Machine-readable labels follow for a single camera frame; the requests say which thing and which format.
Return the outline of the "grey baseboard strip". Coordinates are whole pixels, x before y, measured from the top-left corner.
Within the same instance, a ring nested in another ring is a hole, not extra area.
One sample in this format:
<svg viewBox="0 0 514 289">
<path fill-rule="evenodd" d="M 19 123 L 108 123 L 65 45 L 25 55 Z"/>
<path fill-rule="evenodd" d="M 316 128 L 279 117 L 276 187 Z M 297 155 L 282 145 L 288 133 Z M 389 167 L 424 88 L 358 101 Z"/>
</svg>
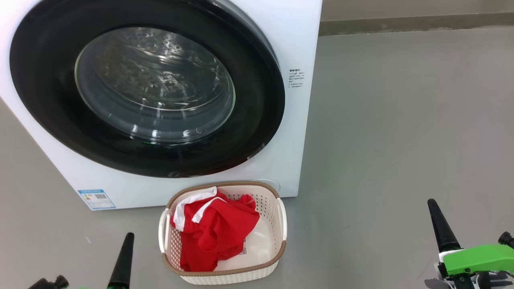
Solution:
<svg viewBox="0 0 514 289">
<path fill-rule="evenodd" d="M 321 21 L 319 37 L 514 27 L 514 12 Z"/>
</svg>

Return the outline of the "cream laundry basket brown rim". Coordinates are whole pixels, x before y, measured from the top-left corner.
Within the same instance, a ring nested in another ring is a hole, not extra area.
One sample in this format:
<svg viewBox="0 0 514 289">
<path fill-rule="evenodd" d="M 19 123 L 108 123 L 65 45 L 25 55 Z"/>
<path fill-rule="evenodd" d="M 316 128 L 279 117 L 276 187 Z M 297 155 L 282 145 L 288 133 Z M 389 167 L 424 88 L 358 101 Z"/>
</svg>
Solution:
<svg viewBox="0 0 514 289">
<path fill-rule="evenodd" d="M 178 230 L 172 227 L 172 215 L 180 201 L 211 187 L 222 190 L 233 200 L 249 194 L 256 202 L 259 221 L 245 239 L 243 254 L 221 261 L 214 271 L 187 272 L 179 264 L 182 241 Z M 228 285 L 267 277 L 283 256 L 287 238 L 285 205 L 277 190 L 261 180 L 225 181 L 185 188 L 169 201 L 159 220 L 159 249 L 165 265 L 183 280 L 196 285 Z"/>
</svg>

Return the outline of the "black text sticker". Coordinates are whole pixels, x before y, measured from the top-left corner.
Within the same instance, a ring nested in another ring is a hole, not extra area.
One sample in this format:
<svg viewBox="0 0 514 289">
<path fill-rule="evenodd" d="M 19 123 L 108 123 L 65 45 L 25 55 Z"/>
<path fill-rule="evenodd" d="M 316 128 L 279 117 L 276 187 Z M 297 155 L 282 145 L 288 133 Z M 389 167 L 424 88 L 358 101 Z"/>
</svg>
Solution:
<svg viewBox="0 0 514 289">
<path fill-rule="evenodd" d="M 301 88 L 305 80 L 305 72 L 300 68 L 290 69 L 288 74 L 288 87 Z"/>
</svg>

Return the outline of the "red and white garment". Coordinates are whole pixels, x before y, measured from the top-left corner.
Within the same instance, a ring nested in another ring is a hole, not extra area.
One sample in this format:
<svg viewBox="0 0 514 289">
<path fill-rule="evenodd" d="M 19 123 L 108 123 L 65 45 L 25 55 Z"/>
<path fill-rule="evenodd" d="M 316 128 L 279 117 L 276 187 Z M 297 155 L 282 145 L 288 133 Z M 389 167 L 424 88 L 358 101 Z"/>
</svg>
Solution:
<svg viewBox="0 0 514 289">
<path fill-rule="evenodd" d="M 239 255 L 259 212 L 251 195 L 230 199 L 217 187 L 180 201 L 171 224 L 180 232 L 180 267 L 184 271 L 214 271 L 219 261 Z"/>
</svg>

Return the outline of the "round black glass washer door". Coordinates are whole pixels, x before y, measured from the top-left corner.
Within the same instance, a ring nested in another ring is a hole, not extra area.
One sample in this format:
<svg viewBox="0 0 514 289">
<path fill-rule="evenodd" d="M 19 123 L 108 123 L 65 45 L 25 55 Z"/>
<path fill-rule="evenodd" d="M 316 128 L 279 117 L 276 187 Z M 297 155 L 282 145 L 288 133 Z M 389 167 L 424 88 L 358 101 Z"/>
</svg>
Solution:
<svg viewBox="0 0 514 289">
<path fill-rule="evenodd" d="M 110 126 L 82 100 L 75 62 L 98 36 L 127 27 L 178 33 L 209 49 L 233 79 L 229 119 L 207 137 L 153 143 Z M 185 178 L 235 167 L 264 148 L 284 114 L 285 88 L 265 41 L 213 0 L 42 0 L 14 31 L 10 74 L 44 129 L 79 155 L 127 173 Z"/>
</svg>

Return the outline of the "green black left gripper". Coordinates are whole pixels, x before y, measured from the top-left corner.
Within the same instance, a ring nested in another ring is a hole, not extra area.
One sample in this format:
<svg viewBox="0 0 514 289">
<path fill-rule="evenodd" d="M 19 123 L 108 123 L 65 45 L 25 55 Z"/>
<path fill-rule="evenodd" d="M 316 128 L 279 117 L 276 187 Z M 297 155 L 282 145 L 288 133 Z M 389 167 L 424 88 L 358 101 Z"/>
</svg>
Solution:
<svg viewBox="0 0 514 289">
<path fill-rule="evenodd" d="M 130 289 L 134 240 L 134 233 L 126 234 L 107 289 Z M 53 281 L 41 278 L 28 289 L 69 289 L 69 287 L 68 280 L 59 275 Z"/>
</svg>

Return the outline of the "round drain filter cover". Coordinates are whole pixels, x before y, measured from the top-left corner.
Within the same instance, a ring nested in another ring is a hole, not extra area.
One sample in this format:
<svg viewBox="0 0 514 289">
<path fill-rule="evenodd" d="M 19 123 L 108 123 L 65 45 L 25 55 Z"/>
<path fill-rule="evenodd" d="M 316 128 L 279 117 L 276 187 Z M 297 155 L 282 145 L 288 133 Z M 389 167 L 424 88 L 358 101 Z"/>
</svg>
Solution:
<svg viewBox="0 0 514 289">
<path fill-rule="evenodd" d="M 271 179 L 254 179 L 252 181 L 265 183 L 265 184 L 269 185 L 270 187 L 272 187 L 277 193 L 279 193 L 281 190 L 281 185 L 278 182 L 271 180 Z"/>
</svg>

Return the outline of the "white front-load washing machine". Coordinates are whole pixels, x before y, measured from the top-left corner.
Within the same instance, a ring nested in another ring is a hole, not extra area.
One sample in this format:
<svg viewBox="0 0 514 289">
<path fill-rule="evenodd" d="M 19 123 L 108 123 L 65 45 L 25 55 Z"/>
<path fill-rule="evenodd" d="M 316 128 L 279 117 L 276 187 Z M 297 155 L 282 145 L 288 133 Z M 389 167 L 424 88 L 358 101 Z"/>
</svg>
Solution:
<svg viewBox="0 0 514 289">
<path fill-rule="evenodd" d="M 213 0 L 250 24 L 277 60 L 285 88 L 284 114 L 269 143 L 245 162 L 209 175 L 176 179 L 127 173 L 87 159 L 58 141 L 28 112 L 13 84 L 9 53 L 21 19 L 41 1 L 0 0 L 0 98 L 78 196 L 78 190 L 103 189 L 116 209 L 153 207 L 195 185 L 254 179 L 278 182 L 280 196 L 298 195 L 323 0 Z M 295 68 L 305 72 L 301 88 L 288 87 L 289 70 Z"/>
</svg>

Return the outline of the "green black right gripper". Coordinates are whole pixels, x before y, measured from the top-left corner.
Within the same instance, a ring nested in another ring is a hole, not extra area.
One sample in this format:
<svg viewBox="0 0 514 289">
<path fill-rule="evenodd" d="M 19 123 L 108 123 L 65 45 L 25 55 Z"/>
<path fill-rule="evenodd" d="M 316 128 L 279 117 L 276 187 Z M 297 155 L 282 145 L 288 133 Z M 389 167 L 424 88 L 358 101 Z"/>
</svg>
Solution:
<svg viewBox="0 0 514 289">
<path fill-rule="evenodd" d="M 435 199 L 427 205 L 439 260 L 428 289 L 514 289 L 514 237 L 503 232 L 496 244 L 461 248 Z"/>
</svg>

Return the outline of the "stainless steel washing machine drum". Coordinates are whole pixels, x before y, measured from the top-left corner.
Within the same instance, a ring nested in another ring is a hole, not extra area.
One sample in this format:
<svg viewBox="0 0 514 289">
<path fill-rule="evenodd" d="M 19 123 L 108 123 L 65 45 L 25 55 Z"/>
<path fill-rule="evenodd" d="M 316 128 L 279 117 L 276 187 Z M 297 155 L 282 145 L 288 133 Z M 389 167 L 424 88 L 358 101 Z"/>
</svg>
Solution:
<svg viewBox="0 0 514 289">
<path fill-rule="evenodd" d="M 85 104 L 110 126 L 153 143 L 187 143 L 218 130 L 236 92 L 222 62 L 178 33 L 127 27 L 89 42 L 75 62 Z"/>
</svg>

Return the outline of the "blue energy label sticker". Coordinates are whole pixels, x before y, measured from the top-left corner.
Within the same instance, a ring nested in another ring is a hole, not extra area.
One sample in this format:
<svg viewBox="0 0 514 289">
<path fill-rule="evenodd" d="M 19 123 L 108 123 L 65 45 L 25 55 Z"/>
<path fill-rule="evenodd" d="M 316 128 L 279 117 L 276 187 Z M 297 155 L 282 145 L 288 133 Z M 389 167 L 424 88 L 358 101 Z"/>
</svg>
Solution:
<svg viewBox="0 0 514 289">
<path fill-rule="evenodd" d="M 116 209 L 103 189 L 78 190 L 78 194 L 93 211 Z"/>
</svg>

